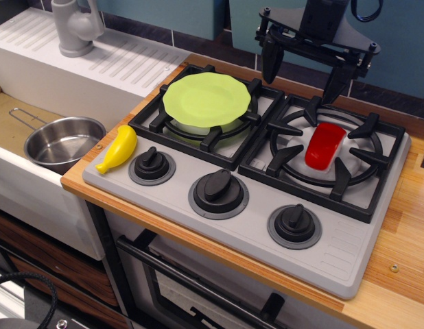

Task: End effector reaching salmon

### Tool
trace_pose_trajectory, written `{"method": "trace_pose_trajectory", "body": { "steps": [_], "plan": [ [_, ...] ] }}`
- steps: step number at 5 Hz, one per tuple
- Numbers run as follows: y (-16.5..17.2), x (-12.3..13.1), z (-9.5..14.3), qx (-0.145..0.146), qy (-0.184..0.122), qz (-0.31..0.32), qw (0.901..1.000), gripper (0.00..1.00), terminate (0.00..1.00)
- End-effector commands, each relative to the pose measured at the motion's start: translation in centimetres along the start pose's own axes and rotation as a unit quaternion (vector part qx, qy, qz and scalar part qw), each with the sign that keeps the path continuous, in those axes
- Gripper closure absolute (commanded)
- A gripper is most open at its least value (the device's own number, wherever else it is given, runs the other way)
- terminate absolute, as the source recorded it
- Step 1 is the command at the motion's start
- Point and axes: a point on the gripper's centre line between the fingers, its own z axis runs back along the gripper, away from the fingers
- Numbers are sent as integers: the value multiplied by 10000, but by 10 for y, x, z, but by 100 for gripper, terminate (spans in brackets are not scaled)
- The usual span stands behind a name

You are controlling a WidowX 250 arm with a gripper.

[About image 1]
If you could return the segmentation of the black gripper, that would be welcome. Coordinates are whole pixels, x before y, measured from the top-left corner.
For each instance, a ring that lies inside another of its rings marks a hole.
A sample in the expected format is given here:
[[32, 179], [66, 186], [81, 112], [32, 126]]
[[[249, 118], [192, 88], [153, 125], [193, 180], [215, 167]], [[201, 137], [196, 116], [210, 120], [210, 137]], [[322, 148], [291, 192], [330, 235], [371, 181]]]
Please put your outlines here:
[[357, 1], [308, 1], [303, 8], [261, 8], [255, 40], [262, 47], [264, 81], [273, 83], [286, 51], [333, 68], [322, 104], [334, 103], [353, 78], [365, 77], [381, 47], [349, 24], [347, 8], [357, 21], [369, 23], [380, 15], [381, 2], [367, 16], [358, 13]]

